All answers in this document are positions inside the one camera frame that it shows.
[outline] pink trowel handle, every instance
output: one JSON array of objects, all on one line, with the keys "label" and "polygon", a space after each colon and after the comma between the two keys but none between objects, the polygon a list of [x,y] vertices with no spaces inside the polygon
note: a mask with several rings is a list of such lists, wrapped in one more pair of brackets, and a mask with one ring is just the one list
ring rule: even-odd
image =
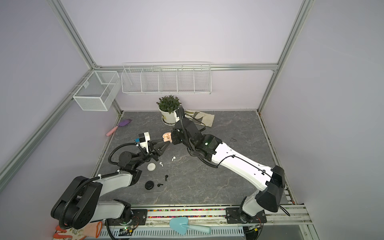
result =
[{"label": "pink trowel handle", "polygon": [[110,135],[112,135],[112,133],[114,133],[118,127],[119,126],[112,128],[109,132],[107,132],[106,136],[109,137]]}]

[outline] white tag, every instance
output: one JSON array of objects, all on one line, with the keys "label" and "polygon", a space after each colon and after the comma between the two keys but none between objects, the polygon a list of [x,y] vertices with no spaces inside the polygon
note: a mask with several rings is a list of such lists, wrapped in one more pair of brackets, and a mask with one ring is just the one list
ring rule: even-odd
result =
[{"label": "white tag", "polygon": [[88,87],[88,85],[89,85],[89,81],[87,80],[87,81],[83,84],[84,89],[86,89],[86,88]]}]

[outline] black mounting plate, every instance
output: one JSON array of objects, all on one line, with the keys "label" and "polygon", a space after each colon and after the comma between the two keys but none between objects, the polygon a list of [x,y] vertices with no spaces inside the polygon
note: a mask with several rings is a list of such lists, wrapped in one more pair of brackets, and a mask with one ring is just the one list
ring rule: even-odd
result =
[{"label": "black mounting plate", "polygon": [[[265,216],[264,210],[258,212],[256,216],[252,219],[252,221],[248,223],[260,223],[257,217],[260,218],[261,223],[266,223],[266,216]],[[225,209],[225,218],[227,219],[227,223],[243,223],[241,221],[236,220],[236,219],[240,219],[238,207],[227,207]]]},{"label": "black mounting plate", "polygon": [[[130,225],[136,225],[137,224],[137,217],[140,219],[139,225],[145,225],[145,221],[147,220],[147,209],[132,209],[133,212],[133,218],[132,223]],[[109,226],[122,226],[118,219],[108,219],[108,225]]]}]

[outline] gray marble tabletop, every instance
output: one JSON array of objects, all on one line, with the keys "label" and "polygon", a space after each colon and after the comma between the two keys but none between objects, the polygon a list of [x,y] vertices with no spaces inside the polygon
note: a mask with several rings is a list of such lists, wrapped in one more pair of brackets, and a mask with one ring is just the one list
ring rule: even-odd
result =
[{"label": "gray marble tabletop", "polygon": [[[212,127],[207,127],[203,134],[212,134],[222,139],[237,152],[259,162],[274,167],[272,154],[265,135],[254,111],[214,111]],[[132,119],[128,126],[117,129],[107,155],[117,146],[132,142],[139,133],[149,132],[151,139],[161,139],[172,127],[161,120],[160,112],[125,112],[122,119]],[[123,151],[139,152],[137,147],[128,146],[119,149],[112,161],[117,162]],[[217,169],[202,163],[198,158],[191,157],[183,144],[170,144],[159,158],[163,167],[156,162],[156,169],[147,170],[149,163],[138,169],[142,170],[139,181],[130,187],[120,188],[100,197],[101,201],[121,199],[133,205],[152,204],[232,204],[238,205],[245,196],[252,194],[256,188],[243,177],[226,167]],[[108,163],[105,158],[99,173],[106,174],[117,170],[117,166]],[[147,181],[153,181],[151,190],[144,188]]]}]

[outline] potted plant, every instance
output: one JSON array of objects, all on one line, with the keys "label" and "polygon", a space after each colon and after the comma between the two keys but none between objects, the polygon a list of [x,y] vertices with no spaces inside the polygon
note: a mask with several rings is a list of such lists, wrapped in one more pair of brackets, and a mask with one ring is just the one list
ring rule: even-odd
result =
[{"label": "potted plant", "polygon": [[159,111],[162,114],[163,122],[166,124],[175,124],[175,111],[179,108],[180,102],[177,97],[172,95],[159,98]]}]

